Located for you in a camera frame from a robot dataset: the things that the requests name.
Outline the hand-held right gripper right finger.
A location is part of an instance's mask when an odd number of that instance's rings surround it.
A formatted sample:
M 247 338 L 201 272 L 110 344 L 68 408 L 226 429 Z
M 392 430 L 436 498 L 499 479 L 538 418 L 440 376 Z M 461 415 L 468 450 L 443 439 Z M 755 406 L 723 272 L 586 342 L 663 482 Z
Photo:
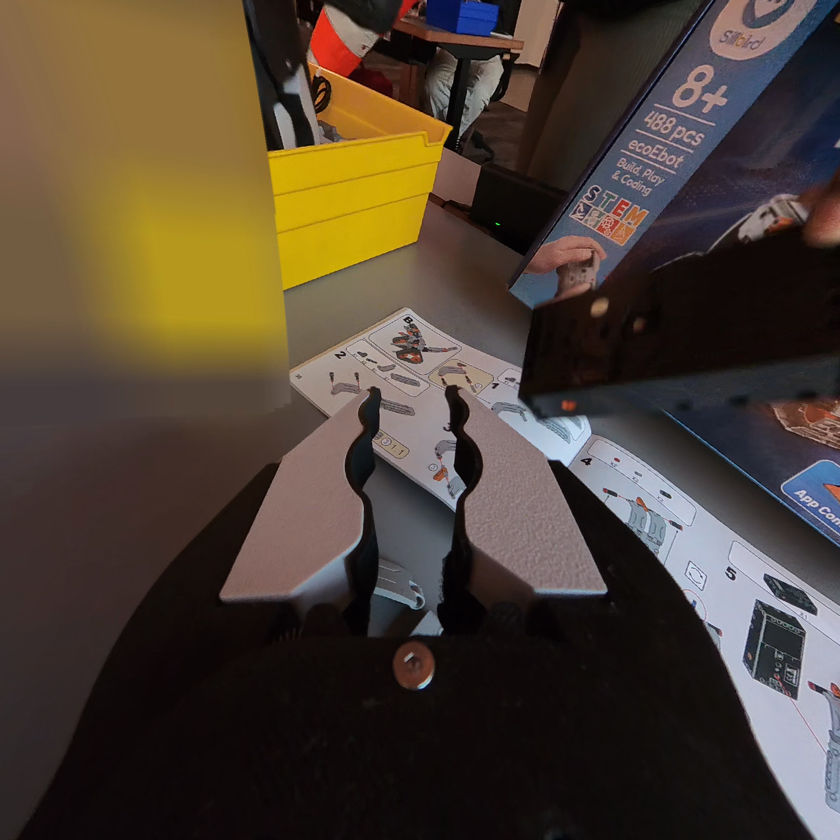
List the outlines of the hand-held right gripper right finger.
M 495 604 L 526 612 L 547 596 L 602 596 L 606 584 L 544 454 L 468 390 L 445 396 L 455 434 L 457 499 L 437 617 L 473 633 Z

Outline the black device with green light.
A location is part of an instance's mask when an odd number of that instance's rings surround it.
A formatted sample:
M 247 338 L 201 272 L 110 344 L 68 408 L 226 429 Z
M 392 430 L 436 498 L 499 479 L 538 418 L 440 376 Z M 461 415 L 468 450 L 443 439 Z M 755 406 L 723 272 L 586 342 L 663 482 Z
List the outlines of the black device with green light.
M 480 168 L 469 210 L 472 223 L 525 256 L 568 193 L 498 164 Z

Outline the yellow plastic bin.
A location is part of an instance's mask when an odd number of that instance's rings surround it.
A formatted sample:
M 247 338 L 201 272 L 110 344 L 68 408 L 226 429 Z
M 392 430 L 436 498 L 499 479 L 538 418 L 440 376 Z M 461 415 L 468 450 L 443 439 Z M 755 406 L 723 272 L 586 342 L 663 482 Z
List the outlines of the yellow plastic bin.
M 283 288 L 417 241 L 450 126 L 316 65 L 337 143 L 268 153 Z

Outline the white instruction booklet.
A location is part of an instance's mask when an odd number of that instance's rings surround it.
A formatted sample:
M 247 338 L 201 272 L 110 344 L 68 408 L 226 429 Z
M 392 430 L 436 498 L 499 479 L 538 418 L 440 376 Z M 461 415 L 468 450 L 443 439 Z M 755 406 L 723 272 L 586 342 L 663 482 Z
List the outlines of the white instruction booklet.
M 521 369 L 458 343 L 403 309 L 293 369 L 331 416 L 381 390 L 377 453 L 451 509 L 445 387 L 457 385 L 546 456 L 571 467 L 658 556 L 705 624 L 785 793 L 816 838 L 838 838 L 838 605 L 783 570 L 584 416 L 538 419 L 518 399 Z

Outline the wooden table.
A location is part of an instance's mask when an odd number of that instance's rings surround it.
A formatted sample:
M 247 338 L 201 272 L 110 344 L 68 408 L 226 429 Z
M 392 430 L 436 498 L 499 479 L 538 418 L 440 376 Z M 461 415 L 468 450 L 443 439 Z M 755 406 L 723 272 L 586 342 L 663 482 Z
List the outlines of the wooden table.
M 507 35 L 460 35 L 435 28 L 416 17 L 397 20 L 392 31 L 402 32 L 414 38 L 435 44 L 457 59 L 454 81 L 448 100 L 446 122 L 452 131 L 445 147 L 454 151 L 461 136 L 460 122 L 463 116 L 468 88 L 469 64 L 472 60 L 486 60 L 493 56 L 520 53 L 524 41 Z

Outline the small light grey building piece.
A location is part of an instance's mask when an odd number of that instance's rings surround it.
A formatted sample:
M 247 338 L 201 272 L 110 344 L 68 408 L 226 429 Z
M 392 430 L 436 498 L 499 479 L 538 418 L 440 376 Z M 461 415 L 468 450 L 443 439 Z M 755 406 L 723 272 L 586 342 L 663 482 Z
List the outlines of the small light grey building piece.
M 413 580 L 412 574 L 401 565 L 383 558 L 378 563 L 374 595 L 388 598 L 414 611 L 424 609 L 426 603 L 424 591 Z

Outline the black battery box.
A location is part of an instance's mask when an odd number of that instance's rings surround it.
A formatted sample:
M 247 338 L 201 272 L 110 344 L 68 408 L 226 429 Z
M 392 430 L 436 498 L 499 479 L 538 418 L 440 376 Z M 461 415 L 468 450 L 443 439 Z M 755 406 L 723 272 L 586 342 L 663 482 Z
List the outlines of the black battery box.
M 541 305 L 519 396 L 538 417 L 838 396 L 838 248 L 789 230 Z

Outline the blue product box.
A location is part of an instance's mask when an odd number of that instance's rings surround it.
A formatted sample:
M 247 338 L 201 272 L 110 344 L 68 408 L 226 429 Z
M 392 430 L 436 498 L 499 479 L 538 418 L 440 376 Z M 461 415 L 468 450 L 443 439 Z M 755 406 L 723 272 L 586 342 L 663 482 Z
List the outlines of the blue product box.
M 535 311 L 789 230 L 805 243 L 799 196 L 838 172 L 838 38 L 838 2 L 707 3 L 528 253 L 586 237 L 605 257 L 553 259 L 511 293 Z M 838 396 L 667 413 L 838 542 Z

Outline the blue storage box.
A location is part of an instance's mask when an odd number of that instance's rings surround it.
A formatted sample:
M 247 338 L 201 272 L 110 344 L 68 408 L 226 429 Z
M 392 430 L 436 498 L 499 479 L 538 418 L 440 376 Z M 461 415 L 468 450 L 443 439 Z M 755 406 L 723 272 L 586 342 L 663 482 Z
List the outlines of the blue storage box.
M 428 26 L 457 35 L 488 37 L 498 18 L 497 3 L 428 0 L 426 5 Z

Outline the orange white striped cone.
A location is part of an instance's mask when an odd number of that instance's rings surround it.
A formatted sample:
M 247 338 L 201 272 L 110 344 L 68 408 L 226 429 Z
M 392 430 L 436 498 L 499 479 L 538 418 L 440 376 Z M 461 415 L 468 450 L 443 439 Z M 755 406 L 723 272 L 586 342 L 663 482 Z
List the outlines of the orange white striped cone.
M 348 78 L 381 38 L 333 4 L 325 3 L 311 34 L 308 62 Z

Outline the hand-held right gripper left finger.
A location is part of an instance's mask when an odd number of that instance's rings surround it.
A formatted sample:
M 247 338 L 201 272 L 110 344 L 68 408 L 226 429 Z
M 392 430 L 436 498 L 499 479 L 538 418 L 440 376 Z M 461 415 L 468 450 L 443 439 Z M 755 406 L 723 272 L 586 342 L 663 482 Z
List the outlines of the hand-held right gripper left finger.
M 222 602 L 285 602 L 300 618 L 329 603 L 353 634 L 368 633 L 379 550 L 364 484 L 381 401 L 377 387 L 362 391 L 283 456 Z

